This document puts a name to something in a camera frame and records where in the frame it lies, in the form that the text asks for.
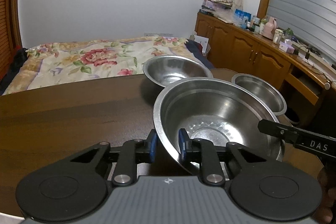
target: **pink bottle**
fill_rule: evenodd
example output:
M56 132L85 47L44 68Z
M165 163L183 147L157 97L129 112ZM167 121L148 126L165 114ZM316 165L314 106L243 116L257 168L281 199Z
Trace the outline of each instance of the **pink bottle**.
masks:
M262 35L273 40L275 30L277 28L277 20L274 17L270 17L269 21L265 24Z

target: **white card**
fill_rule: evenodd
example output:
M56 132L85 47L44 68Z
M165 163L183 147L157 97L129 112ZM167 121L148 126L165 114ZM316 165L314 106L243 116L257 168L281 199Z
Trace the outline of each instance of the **white card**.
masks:
M202 53L206 53L209 38L206 37L200 37L198 35L195 36L195 42L202 45Z

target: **black tool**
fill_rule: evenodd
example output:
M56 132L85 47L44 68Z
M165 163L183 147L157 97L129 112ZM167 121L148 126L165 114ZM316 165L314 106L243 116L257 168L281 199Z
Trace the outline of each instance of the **black tool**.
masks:
M325 172L328 175L327 190L336 187L336 139L314 132L285 126L277 122L261 120L258 123L258 129L261 133L268 134L292 144L294 148L309 152L318 156L324 164ZM336 204L331 209L333 219L336 220Z
M101 142L29 174L16 189L24 224L315 223L310 216L322 192L303 171L238 143L190 139L184 129L178 142L199 176L137 179L137 164L154 161L154 130L146 140L113 148Z

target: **metal bowl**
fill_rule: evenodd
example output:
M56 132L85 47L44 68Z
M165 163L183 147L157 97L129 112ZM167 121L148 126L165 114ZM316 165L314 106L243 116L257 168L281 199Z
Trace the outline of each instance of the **metal bowl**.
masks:
M244 73L236 74L232 77L232 83L248 90L260 100L262 100L276 116L285 114L287 104L279 91L269 83Z
M147 60L143 72L154 83L166 87L169 84L196 76L213 78L211 71L203 64L176 55L161 55Z
M181 161L180 128L191 138L211 140L214 145L237 142L277 160L283 157L283 142L257 127L261 119L278 122L277 117L260 99L227 81L195 77L172 83L157 97L153 117L164 148L192 174L199 169Z

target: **hand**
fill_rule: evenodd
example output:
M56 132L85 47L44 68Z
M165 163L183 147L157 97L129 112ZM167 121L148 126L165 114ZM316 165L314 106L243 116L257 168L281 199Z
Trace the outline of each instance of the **hand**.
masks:
M320 224L328 224L333 218L331 208L336 200L336 187L327 189L328 176L324 168L320 171L317 180L322 187L322 201L313 218Z

